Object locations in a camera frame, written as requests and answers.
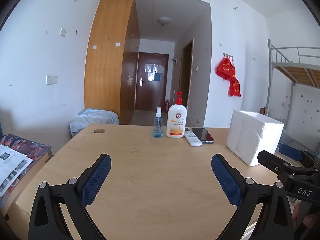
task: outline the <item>remote control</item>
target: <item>remote control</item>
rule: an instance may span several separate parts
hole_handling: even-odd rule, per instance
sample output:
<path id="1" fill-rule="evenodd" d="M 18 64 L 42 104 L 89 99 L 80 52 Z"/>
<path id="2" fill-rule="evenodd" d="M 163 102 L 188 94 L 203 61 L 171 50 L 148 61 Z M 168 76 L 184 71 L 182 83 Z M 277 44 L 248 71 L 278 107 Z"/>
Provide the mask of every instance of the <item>remote control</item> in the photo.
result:
<path id="1" fill-rule="evenodd" d="M 201 146 L 202 142 L 199 138 L 188 128 L 185 128 L 184 136 L 188 140 L 191 146 Z"/>

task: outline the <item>wooden wardrobe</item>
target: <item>wooden wardrobe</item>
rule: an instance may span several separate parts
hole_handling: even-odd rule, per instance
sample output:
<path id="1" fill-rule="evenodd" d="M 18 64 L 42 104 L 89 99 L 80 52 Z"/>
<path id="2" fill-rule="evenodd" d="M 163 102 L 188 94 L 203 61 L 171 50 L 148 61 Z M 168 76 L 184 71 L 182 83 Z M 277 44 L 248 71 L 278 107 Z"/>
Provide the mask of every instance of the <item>wooden wardrobe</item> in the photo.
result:
<path id="1" fill-rule="evenodd" d="M 100 0 L 85 63 L 85 108 L 113 111 L 120 124 L 129 124 L 134 111 L 139 45 L 135 0 Z"/>

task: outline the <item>smartphone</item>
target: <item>smartphone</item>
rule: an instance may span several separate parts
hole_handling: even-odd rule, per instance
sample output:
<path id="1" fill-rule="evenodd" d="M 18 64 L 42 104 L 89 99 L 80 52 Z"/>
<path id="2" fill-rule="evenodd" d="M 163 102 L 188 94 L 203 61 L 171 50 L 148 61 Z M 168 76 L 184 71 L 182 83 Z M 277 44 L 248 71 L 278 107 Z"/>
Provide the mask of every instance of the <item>smartphone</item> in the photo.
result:
<path id="1" fill-rule="evenodd" d="M 208 133 L 207 129 L 194 127 L 192 131 L 202 143 L 214 143 L 214 139 L 210 133 Z"/>

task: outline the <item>screw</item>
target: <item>screw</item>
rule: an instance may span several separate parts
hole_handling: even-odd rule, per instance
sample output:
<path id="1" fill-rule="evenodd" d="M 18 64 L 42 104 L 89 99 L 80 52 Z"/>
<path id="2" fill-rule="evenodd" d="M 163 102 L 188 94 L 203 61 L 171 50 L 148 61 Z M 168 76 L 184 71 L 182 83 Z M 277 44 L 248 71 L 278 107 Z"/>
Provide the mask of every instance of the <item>screw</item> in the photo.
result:
<path id="1" fill-rule="evenodd" d="M 248 183 L 249 185 L 252 185 L 254 183 L 254 180 L 251 178 L 245 179 L 245 182 Z"/>
<path id="2" fill-rule="evenodd" d="M 282 187 L 283 187 L 282 183 L 279 182 L 279 181 L 276 182 L 276 186 L 279 187 L 279 188 L 282 188 Z"/>
<path id="3" fill-rule="evenodd" d="M 40 188 L 44 188 L 45 186 L 47 186 L 47 183 L 41 182 L 39 187 L 40 187 Z"/>
<path id="4" fill-rule="evenodd" d="M 69 184 L 75 184 L 77 182 L 77 179 L 76 178 L 71 178 L 69 179 Z"/>

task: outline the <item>white spray nozzle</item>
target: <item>white spray nozzle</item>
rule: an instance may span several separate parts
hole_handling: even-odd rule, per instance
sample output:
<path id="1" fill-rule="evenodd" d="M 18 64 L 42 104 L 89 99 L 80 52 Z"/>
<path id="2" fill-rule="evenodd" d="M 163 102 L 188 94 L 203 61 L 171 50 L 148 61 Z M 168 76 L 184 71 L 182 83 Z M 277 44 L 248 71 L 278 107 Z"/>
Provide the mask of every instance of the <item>white spray nozzle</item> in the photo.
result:
<path id="1" fill-rule="evenodd" d="M 161 117 L 161 107 L 157 107 L 156 117 Z"/>

